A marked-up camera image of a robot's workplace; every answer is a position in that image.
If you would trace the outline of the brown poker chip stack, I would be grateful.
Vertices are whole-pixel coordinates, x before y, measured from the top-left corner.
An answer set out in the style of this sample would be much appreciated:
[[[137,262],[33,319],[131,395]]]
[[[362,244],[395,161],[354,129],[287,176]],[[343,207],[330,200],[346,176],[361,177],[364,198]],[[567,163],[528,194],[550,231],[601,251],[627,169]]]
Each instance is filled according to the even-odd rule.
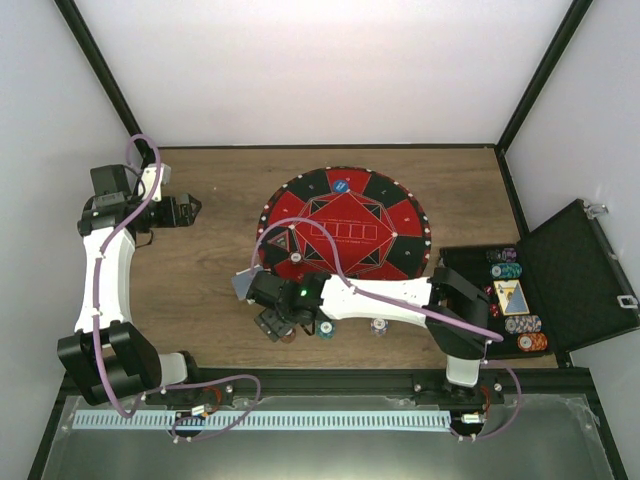
[[[286,336],[282,337],[281,341],[283,343],[289,344],[289,343],[292,343],[295,339],[296,339],[296,335],[295,335],[294,332],[292,332],[289,335],[286,335]]]

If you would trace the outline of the teal poker chip stack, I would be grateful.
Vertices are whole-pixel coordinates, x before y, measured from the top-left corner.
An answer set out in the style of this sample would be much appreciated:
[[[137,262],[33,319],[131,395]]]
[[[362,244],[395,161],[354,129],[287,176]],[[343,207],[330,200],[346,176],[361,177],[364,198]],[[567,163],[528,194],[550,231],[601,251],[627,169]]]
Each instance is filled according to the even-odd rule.
[[[316,335],[321,339],[331,339],[336,331],[335,325],[330,321],[319,322],[316,326]]]

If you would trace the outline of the blue round blind button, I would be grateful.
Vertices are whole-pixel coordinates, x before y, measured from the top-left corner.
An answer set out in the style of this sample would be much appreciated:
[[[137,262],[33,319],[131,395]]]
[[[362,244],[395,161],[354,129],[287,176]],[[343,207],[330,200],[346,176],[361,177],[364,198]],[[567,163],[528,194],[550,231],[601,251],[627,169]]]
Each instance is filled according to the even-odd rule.
[[[347,193],[350,190],[349,182],[347,179],[335,180],[332,184],[332,190],[335,193]]]

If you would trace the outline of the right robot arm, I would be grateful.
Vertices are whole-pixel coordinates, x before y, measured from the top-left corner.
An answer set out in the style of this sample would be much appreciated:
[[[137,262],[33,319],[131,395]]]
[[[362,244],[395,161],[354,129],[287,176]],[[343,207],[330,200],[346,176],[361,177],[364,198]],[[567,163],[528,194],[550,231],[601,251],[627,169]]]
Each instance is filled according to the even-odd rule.
[[[292,337],[298,326],[329,339],[339,321],[357,318],[369,320],[378,335],[392,322],[426,329],[446,355],[444,389],[458,403],[479,392],[486,347],[500,340],[488,328],[488,296],[446,267],[410,280],[345,280],[310,273],[296,282],[260,271],[246,300],[264,308],[255,321],[272,341]]]

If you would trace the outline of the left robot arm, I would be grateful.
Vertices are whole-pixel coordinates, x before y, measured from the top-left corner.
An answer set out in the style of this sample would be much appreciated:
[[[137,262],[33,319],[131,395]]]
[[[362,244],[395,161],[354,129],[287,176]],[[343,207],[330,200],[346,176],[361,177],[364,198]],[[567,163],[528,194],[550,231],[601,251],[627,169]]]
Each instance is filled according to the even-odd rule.
[[[134,326],[130,271],[140,234],[194,223],[201,203],[189,194],[165,196],[171,170],[149,165],[131,186],[126,165],[91,170],[93,196],[77,223],[86,255],[83,303],[72,335],[57,355],[85,401],[98,405],[169,385],[181,403],[196,402],[203,377],[187,352],[160,354]]]

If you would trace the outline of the blue playing card deck box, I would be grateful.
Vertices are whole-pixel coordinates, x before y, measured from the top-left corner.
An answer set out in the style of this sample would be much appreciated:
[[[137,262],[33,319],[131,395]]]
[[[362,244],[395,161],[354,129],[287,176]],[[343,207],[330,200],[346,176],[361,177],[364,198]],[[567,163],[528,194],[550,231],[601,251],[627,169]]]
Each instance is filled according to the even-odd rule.
[[[255,266],[253,268],[247,268],[245,270],[237,272],[232,278],[231,283],[236,294],[236,297],[240,301],[246,299],[249,287],[253,281],[255,275],[262,270],[261,266]]]

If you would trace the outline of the purple white poker chip stack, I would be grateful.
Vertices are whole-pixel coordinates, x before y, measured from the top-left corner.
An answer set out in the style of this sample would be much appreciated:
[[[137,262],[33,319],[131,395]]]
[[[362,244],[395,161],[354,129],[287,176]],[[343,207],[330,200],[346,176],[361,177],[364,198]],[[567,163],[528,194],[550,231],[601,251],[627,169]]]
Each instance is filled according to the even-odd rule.
[[[383,336],[388,332],[389,322],[382,318],[372,319],[370,329],[375,336]]]

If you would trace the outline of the round red black poker mat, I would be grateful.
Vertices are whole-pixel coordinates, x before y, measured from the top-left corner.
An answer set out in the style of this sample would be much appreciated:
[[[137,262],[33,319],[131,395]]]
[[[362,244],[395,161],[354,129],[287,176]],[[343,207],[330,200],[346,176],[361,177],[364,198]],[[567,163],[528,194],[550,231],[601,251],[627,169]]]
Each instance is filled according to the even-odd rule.
[[[350,190],[335,193],[335,180]],[[264,269],[296,281],[312,272],[350,279],[407,280],[423,275],[431,228],[416,197],[370,169],[325,167],[283,184],[259,217],[258,258]],[[303,262],[294,265],[292,252]]]

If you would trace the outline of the red dice in case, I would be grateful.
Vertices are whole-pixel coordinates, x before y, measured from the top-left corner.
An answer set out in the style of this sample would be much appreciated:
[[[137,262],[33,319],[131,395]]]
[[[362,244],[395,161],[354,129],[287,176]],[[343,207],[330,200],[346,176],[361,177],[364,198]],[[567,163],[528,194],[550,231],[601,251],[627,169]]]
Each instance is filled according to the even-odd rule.
[[[492,317],[498,318],[501,315],[499,300],[492,285],[484,287],[484,292],[489,299],[489,312]]]

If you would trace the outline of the teal chip row in case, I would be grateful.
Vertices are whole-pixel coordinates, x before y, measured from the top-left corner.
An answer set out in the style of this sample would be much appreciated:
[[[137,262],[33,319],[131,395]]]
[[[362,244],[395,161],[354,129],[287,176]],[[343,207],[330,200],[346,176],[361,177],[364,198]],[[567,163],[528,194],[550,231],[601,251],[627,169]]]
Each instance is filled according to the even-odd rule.
[[[522,266],[517,263],[497,263],[490,268],[490,274],[496,280],[518,279],[523,272]]]

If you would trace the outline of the card deck in case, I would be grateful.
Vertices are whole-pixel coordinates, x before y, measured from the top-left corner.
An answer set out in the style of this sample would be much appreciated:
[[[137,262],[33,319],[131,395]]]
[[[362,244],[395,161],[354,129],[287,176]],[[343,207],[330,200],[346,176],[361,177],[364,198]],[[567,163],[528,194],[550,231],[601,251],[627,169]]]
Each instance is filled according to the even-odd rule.
[[[501,312],[506,316],[528,315],[529,306],[518,279],[498,280],[493,282]]]

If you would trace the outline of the grey chip row in case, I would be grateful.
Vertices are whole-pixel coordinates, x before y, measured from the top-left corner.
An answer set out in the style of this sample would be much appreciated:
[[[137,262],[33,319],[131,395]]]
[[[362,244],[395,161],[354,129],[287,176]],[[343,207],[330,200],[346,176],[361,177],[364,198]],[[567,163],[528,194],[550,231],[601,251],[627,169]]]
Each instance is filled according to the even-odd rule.
[[[504,325],[509,334],[538,333],[542,330],[542,321],[537,315],[508,316]]]

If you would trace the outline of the purple chip in case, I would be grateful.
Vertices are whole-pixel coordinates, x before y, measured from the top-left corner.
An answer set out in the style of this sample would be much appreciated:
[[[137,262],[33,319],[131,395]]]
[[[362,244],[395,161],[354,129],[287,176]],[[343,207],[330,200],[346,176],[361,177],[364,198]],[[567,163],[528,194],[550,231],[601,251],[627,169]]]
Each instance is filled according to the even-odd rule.
[[[517,261],[517,250],[513,247],[504,248],[501,252],[501,257],[504,262],[512,263]]]

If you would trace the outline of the orange chip row in case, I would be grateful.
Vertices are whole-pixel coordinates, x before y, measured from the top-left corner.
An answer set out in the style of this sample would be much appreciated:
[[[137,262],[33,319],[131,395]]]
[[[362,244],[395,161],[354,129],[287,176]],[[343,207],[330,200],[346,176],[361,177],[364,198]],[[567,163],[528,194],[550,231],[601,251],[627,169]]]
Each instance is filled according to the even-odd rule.
[[[517,346],[523,352],[545,351],[548,347],[548,339],[541,332],[522,333],[517,338]]]

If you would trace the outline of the black poker set case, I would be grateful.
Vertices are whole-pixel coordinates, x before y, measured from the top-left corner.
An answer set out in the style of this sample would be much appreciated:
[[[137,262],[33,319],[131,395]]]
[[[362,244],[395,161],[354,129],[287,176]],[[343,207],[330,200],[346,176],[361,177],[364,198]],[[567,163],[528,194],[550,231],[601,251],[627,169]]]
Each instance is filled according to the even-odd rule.
[[[548,347],[523,352],[520,334],[505,331],[505,318],[489,318],[490,329],[503,335],[489,347],[491,359],[531,358],[554,354],[561,361],[570,352],[635,331],[639,298],[633,291],[597,219],[602,207],[577,199],[515,244],[446,247],[440,263],[484,290],[493,285],[493,264],[504,248],[517,250],[519,278],[529,315],[542,321]]]

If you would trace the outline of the black aluminium frame rail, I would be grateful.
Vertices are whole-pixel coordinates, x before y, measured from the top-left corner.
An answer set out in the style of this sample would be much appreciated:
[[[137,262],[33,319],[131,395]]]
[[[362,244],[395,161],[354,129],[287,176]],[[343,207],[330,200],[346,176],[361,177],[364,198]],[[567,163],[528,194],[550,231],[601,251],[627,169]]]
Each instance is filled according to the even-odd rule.
[[[253,375],[261,383],[264,396],[275,395],[364,395],[450,392],[456,387],[446,380],[442,369],[229,369],[203,368],[201,381],[235,375]],[[504,366],[480,372],[479,383],[492,389],[496,383],[507,393],[519,383],[524,393],[586,392],[594,388],[585,368],[516,368],[513,374]]]

